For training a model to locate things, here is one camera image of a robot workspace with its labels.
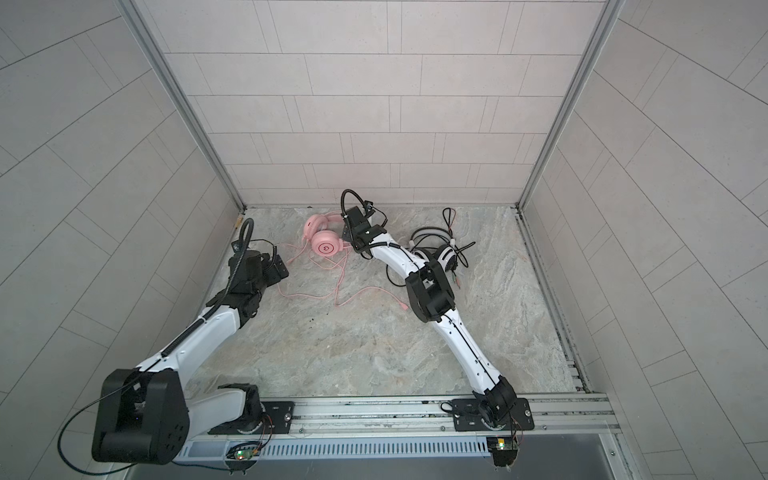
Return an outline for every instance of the white arm segment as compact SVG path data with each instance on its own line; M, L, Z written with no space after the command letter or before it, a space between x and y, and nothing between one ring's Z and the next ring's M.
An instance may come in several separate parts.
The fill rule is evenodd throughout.
M399 244L389 233L382 233L372 241L372 243L378 242L399 247ZM426 262L413 253L398 247L373 247L371 254L389 265L389 268L405 279L412 272L420 270ZM464 326L458 311L456 309L449 310L442 318L443 320L440 322L430 323L448 343L448 347L464 369L472 390L483 394L486 389L493 389L498 383L500 372L491 364L490 360L485 358L475 339Z

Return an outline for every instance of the tiled wall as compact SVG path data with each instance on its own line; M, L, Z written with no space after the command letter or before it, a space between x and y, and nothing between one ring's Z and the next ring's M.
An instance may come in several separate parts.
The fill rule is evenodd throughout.
M627 0L525 209L648 478L768 474L766 31L760 0Z
M55 435L189 323L237 209L110 0L0 2L0 29L0 478L79 479Z
M516 202L601 2L137 0L247 204Z

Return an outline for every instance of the pink headphones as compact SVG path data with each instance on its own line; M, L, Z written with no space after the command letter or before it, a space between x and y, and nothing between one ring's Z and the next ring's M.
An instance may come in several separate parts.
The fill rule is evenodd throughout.
M332 257L348 244L339 234L328 230L329 223L344 223L336 213L312 215L304 224L304 240L311 242L312 250L322 257Z

